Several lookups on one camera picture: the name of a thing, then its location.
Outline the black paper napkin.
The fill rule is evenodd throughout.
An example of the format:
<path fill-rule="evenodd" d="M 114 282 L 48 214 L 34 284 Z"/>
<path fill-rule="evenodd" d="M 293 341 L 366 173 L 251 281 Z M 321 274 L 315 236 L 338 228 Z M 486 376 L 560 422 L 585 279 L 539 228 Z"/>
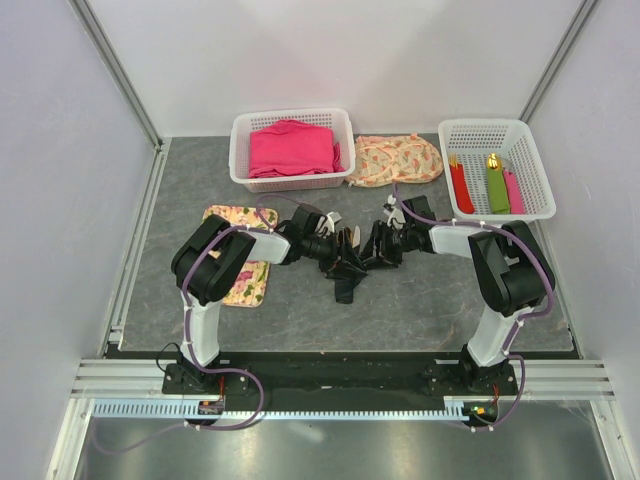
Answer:
<path fill-rule="evenodd" d="M 358 285 L 368 276 L 373 270 L 392 269 L 392 268 L 370 268 L 369 267 L 369 255 L 370 255 L 370 243 L 369 239 L 364 245 L 359 246 L 357 250 L 354 250 L 351 245 L 351 234 L 353 229 L 350 229 L 350 239 L 346 242 L 346 274 L 345 275 L 325 275 L 325 277 L 334 282 L 334 296 L 337 303 L 340 304 L 352 304 L 354 301 L 355 289 Z"/>

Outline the silver table knife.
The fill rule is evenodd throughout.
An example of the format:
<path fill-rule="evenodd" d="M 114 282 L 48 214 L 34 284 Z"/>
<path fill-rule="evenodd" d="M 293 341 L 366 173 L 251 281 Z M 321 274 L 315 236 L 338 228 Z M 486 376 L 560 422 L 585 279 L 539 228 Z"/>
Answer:
<path fill-rule="evenodd" d="M 351 245 L 354 250 L 357 250 L 359 248 L 360 241 L 361 241 L 361 231 L 358 226 L 355 226 L 351 234 Z"/>

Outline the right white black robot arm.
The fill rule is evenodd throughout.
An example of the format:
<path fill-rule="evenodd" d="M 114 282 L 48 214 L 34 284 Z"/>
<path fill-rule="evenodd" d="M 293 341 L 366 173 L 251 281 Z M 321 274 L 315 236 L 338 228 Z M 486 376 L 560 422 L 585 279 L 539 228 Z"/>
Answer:
<path fill-rule="evenodd" d="M 387 219 L 373 224 L 360 253 L 368 269 L 396 268 L 414 251 L 472 261 L 485 307 L 463 346 L 457 377 L 465 391 L 483 392 L 508 366 L 525 321 L 553 296 L 555 276 L 529 226 L 520 220 L 499 227 L 438 221 L 424 196 L 404 201 L 389 196 L 384 211 Z"/>

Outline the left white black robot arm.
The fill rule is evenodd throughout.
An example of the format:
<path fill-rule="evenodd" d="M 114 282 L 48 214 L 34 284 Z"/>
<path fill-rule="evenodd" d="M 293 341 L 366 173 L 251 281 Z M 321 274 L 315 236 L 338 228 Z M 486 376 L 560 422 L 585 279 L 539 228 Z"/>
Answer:
<path fill-rule="evenodd" d="M 323 213 L 309 204 L 275 227 L 233 225 L 219 215 L 207 218 L 171 262 L 184 310 L 182 355 L 190 362 L 185 382 L 208 393 L 219 382 L 212 362 L 220 353 L 219 317 L 224 297 L 249 261 L 289 265 L 301 258 L 323 264 L 338 258 L 337 212 Z"/>

